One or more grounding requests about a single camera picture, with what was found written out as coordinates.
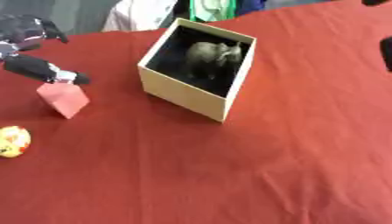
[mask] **yellow ball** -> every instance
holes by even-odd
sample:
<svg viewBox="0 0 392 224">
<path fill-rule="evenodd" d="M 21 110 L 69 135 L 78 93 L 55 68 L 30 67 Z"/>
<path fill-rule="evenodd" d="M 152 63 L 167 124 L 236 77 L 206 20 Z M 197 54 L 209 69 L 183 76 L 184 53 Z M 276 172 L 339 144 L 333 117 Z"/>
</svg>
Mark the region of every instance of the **yellow ball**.
<svg viewBox="0 0 392 224">
<path fill-rule="evenodd" d="M 32 142 L 29 132 L 18 126 L 0 129 L 0 156 L 15 158 L 22 155 Z"/>
</svg>

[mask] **cardboard box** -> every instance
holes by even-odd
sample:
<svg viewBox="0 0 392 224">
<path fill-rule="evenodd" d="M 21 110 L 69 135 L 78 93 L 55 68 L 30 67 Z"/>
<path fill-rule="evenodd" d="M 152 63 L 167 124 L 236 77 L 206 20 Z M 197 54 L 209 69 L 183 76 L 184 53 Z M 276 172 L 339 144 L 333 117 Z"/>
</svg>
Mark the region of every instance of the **cardboard box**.
<svg viewBox="0 0 392 224">
<path fill-rule="evenodd" d="M 189 79 L 183 66 L 187 49 L 196 42 L 241 42 L 242 63 L 220 78 Z M 207 24 L 178 18 L 138 63 L 145 92 L 224 122 L 251 67 L 256 39 Z"/>
</svg>

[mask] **pink cube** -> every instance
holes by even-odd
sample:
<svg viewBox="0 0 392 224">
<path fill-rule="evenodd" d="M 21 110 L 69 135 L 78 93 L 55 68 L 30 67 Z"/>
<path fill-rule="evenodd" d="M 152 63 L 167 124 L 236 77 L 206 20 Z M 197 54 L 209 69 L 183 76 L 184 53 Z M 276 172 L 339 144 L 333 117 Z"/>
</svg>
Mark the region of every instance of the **pink cube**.
<svg viewBox="0 0 392 224">
<path fill-rule="evenodd" d="M 44 84 L 37 89 L 37 92 L 67 119 L 73 117 L 89 103 L 83 90 L 79 86 L 71 84 Z"/>
</svg>

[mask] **toy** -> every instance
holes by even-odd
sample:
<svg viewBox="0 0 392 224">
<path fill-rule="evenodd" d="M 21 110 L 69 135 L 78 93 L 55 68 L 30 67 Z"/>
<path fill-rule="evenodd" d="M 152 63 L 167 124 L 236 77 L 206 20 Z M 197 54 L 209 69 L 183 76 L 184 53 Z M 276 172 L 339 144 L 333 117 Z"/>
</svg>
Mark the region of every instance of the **toy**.
<svg viewBox="0 0 392 224">
<path fill-rule="evenodd" d="M 190 78 L 194 77 L 195 69 L 199 67 L 208 68 L 209 79 L 215 79 L 217 69 L 227 64 L 240 63 L 242 60 L 241 42 L 235 46 L 227 46 L 224 43 L 213 44 L 209 42 L 198 42 L 193 44 L 186 52 L 186 70 Z"/>
<path fill-rule="evenodd" d="M 15 158 L 22 155 L 32 139 L 29 132 L 18 126 L 0 129 L 0 156 Z"/>
<path fill-rule="evenodd" d="M 90 82 L 83 73 L 64 71 L 46 60 L 18 54 L 39 48 L 44 39 L 68 42 L 52 21 L 30 15 L 0 16 L 0 62 L 4 62 L 4 69 L 46 83 L 80 85 Z"/>
</svg>

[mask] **toy elephant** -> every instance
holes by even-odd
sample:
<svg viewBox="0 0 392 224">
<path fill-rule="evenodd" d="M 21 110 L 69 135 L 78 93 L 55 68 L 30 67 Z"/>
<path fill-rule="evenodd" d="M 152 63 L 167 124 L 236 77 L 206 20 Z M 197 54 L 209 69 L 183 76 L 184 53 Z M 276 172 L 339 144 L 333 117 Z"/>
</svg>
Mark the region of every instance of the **toy elephant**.
<svg viewBox="0 0 392 224">
<path fill-rule="evenodd" d="M 195 68 L 207 67 L 208 78 L 215 79 L 217 69 L 227 64 L 240 63 L 242 60 L 241 42 L 235 46 L 227 46 L 224 43 L 213 44 L 198 42 L 193 44 L 186 52 L 186 69 L 190 78 L 194 77 Z"/>
</svg>

